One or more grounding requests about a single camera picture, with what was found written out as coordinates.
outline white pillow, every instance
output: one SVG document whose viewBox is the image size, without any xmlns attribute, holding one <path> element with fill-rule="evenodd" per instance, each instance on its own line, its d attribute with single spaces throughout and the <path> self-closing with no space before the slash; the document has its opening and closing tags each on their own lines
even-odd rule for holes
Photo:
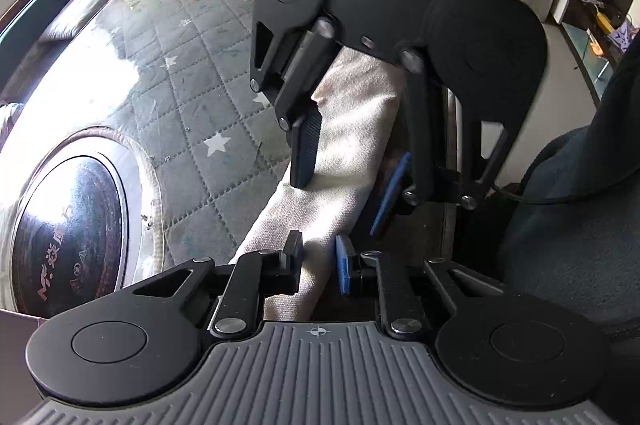
<svg viewBox="0 0 640 425">
<path fill-rule="evenodd" d="M 40 40 L 70 40 L 91 20 L 109 0 L 70 0 L 53 19 Z"/>
</svg>

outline crosshair symbol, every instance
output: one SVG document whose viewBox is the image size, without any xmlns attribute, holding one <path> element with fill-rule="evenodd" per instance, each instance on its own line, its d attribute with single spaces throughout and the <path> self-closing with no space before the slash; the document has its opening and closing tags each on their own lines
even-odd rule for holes
<svg viewBox="0 0 640 425">
<path fill-rule="evenodd" d="M 323 335 L 326 335 L 329 331 L 327 329 L 321 328 L 320 326 L 316 326 L 309 332 L 315 337 L 321 337 Z"/>
</svg>

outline white star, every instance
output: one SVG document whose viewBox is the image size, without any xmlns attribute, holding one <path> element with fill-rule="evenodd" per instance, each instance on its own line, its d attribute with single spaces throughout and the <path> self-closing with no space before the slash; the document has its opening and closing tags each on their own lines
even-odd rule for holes
<svg viewBox="0 0 640 425">
<path fill-rule="evenodd" d="M 164 58 L 164 66 L 161 66 L 161 67 L 168 70 L 171 66 L 175 66 L 175 59 L 176 58 L 178 58 L 178 57 L 177 56 L 166 56 Z"/>
<path fill-rule="evenodd" d="M 261 103 L 263 107 L 268 107 L 271 105 L 271 102 L 267 100 L 267 97 L 264 95 L 263 92 L 259 92 L 258 94 L 256 94 L 254 101 L 256 103 Z"/>
<path fill-rule="evenodd" d="M 204 144 L 207 146 L 207 158 L 216 150 L 226 152 L 225 145 L 230 139 L 231 138 L 225 138 L 222 134 L 216 134 L 208 140 L 205 140 Z"/>
</svg>

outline beige fabric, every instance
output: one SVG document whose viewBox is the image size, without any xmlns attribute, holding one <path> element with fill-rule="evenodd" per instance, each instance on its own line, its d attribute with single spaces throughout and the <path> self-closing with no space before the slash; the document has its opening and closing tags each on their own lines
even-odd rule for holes
<svg viewBox="0 0 640 425">
<path fill-rule="evenodd" d="M 322 114 L 316 173 L 305 190 L 297 190 L 287 170 L 232 260 L 248 251 L 280 249 L 289 230 L 302 232 L 300 291 L 267 299 L 267 319 L 311 315 L 335 263 L 335 235 L 351 230 L 373 187 L 401 84 L 398 68 L 345 48 L 316 89 Z"/>
<path fill-rule="evenodd" d="M 53 22 L 47 26 L 40 40 L 71 40 L 109 0 L 70 0 Z"/>
</svg>

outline gray quilted bedspread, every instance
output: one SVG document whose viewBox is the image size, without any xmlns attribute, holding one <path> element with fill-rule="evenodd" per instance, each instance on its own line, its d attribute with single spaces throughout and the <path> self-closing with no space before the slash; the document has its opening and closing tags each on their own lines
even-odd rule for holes
<svg viewBox="0 0 640 425">
<path fill-rule="evenodd" d="M 69 134 L 107 125 L 151 157 L 164 268 L 202 255 L 228 261 L 289 162 L 273 108 L 248 85 L 252 5 L 111 0 L 28 103 L 18 132 L 32 144 L 15 182 Z"/>
<path fill-rule="evenodd" d="M 95 19 L 140 79 L 109 117 L 152 157 L 164 267 L 234 254 L 289 160 L 263 94 L 249 88 L 253 0 L 116 0 Z"/>
</svg>

